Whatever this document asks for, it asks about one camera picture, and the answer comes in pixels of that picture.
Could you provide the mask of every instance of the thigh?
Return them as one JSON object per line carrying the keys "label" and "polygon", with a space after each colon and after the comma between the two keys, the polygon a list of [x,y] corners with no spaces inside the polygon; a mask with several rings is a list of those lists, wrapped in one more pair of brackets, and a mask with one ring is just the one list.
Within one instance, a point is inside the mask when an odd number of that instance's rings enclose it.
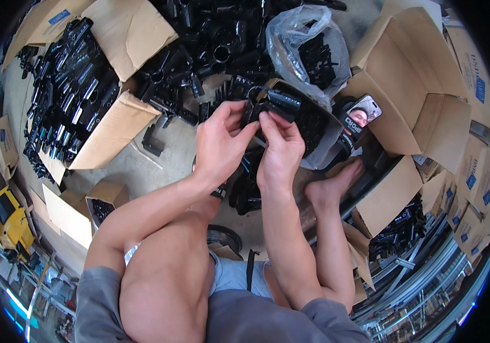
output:
{"label": "thigh", "polygon": [[214,277],[207,225],[206,216],[186,211],[133,254],[119,297],[123,328],[133,340],[203,340]]}

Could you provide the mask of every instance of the leg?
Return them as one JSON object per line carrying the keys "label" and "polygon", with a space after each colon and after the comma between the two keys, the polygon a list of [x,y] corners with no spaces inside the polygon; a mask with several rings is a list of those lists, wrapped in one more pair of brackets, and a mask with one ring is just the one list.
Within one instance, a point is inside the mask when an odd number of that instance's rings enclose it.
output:
{"label": "leg", "polygon": [[123,328],[133,340],[203,341],[214,278],[207,225],[220,202],[207,196],[148,236],[133,255],[119,297]]}
{"label": "leg", "polygon": [[317,220],[317,278],[325,296],[351,311],[355,295],[350,251],[340,219],[340,197],[361,170],[358,160],[335,177],[308,184],[306,196],[314,206]]}

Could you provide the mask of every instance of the forearm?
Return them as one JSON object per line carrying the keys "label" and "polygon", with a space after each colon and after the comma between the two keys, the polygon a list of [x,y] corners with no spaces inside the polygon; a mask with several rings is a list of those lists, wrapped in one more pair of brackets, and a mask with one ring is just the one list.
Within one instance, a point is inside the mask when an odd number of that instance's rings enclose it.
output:
{"label": "forearm", "polygon": [[300,227],[292,192],[262,193],[264,239],[281,290],[291,307],[301,310],[324,293],[316,276],[314,254]]}
{"label": "forearm", "polygon": [[332,300],[351,310],[355,294],[354,274],[340,213],[338,210],[316,213],[316,218],[317,278],[322,286],[334,292],[330,297]]}
{"label": "forearm", "polygon": [[102,240],[104,244],[125,253],[210,194],[213,189],[191,174],[113,211],[104,220],[93,240]]}

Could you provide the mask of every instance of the wire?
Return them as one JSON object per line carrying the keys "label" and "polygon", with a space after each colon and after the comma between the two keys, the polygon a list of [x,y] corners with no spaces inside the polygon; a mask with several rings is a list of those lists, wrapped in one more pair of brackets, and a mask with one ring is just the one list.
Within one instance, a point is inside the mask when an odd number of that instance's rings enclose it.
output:
{"label": "wire", "polygon": [[139,148],[136,146],[136,143],[135,141],[131,141],[131,146],[133,149],[136,150],[137,153],[139,153],[140,155],[142,155],[145,159],[147,159],[148,161],[152,162],[153,164],[155,164],[159,169],[163,170],[163,166],[160,165],[158,162],[152,160],[151,158],[149,158],[145,153],[141,152],[139,150]]}

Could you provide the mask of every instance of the black slide sandal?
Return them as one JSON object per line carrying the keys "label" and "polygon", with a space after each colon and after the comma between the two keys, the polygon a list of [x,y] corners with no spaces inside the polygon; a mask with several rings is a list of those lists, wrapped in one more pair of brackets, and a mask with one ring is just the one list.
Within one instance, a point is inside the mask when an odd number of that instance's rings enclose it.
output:
{"label": "black slide sandal", "polygon": [[[194,165],[196,165],[196,158],[197,156],[194,156],[194,161],[192,162],[192,172],[194,171]],[[215,198],[219,198],[220,200],[224,200],[224,197],[226,196],[226,184],[222,183],[210,195],[214,196]]]}

